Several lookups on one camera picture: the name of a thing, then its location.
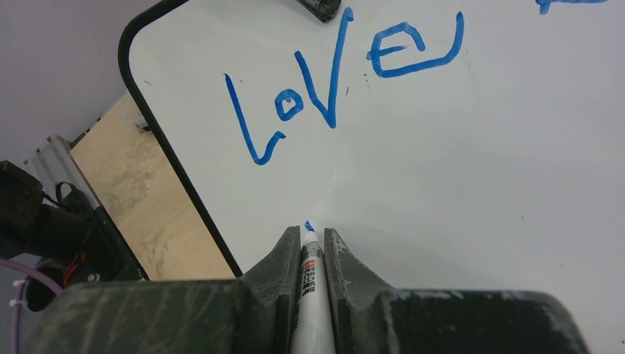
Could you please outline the black framed whiteboard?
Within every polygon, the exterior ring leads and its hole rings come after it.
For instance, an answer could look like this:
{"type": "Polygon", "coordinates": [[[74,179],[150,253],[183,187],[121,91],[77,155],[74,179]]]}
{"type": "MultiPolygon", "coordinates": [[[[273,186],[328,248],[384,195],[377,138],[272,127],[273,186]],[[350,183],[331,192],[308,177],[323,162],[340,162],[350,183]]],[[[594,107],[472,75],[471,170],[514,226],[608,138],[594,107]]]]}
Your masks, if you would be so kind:
{"type": "Polygon", "coordinates": [[[545,292],[624,351],[622,1],[160,1],[118,62],[235,274],[310,223],[397,288],[545,292]]]}

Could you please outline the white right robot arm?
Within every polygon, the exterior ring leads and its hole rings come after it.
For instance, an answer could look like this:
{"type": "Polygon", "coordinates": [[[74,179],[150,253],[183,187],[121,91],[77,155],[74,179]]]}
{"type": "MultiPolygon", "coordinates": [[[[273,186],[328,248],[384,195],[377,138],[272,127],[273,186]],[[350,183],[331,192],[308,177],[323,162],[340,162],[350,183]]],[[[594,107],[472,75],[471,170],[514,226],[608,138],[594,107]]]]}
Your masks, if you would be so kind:
{"type": "Polygon", "coordinates": [[[235,280],[149,282],[101,208],[1,163],[1,264],[44,312],[28,353],[588,353],[533,291],[397,289],[334,229],[290,226],[235,280]]]}

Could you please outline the aluminium frame rail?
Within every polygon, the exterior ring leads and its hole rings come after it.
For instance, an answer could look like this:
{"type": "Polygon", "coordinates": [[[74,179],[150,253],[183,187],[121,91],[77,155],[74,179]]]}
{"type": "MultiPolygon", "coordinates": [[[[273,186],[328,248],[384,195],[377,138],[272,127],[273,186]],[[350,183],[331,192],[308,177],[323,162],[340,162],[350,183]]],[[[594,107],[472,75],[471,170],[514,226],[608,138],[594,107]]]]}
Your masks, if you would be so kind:
{"type": "Polygon", "coordinates": [[[43,186],[43,191],[60,202],[71,192],[71,185],[82,192],[95,209],[102,206],[88,179],[71,155],[70,144],[61,136],[48,136],[37,147],[21,167],[34,176],[43,186]]]}

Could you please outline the white blue whiteboard marker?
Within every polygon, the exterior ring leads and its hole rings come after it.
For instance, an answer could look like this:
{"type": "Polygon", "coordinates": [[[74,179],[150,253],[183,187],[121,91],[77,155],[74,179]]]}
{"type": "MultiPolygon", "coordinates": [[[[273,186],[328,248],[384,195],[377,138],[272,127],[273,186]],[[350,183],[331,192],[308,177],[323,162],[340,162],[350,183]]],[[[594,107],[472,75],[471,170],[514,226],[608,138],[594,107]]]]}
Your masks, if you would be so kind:
{"type": "Polygon", "coordinates": [[[291,353],[335,353],[327,273],[321,239],[310,222],[301,240],[297,317],[291,353]]]}

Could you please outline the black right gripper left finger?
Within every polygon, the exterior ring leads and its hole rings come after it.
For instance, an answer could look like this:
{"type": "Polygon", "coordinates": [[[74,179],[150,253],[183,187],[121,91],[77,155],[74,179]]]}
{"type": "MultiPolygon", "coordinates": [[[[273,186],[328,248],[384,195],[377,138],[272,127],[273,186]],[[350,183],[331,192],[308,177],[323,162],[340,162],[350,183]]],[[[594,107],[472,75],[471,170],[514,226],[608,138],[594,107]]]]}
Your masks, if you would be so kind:
{"type": "Polygon", "coordinates": [[[74,285],[47,308],[26,353],[288,353],[300,234],[231,280],[74,285]]]}

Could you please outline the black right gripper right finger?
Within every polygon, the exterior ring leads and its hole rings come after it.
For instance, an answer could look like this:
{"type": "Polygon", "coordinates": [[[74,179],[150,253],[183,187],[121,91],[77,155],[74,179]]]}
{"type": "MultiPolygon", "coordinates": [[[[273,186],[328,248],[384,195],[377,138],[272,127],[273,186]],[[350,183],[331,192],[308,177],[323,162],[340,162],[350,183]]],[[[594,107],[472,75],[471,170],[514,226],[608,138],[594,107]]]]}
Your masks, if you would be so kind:
{"type": "Polygon", "coordinates": [[[573,317],[535,291],[398,289],[324,231],[339,353],[588,353],[573,317]]]}

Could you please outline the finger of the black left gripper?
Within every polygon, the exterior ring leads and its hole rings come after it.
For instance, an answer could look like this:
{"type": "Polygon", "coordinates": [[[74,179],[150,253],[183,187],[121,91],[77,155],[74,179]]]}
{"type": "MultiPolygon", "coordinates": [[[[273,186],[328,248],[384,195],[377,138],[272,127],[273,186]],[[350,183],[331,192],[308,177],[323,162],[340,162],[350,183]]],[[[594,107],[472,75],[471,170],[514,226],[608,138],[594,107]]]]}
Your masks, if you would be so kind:
{"type": "Polygon", "coordinates": [[[341,0],[298,0],[319,21],[328,22],[338,11],[341,0]]]}

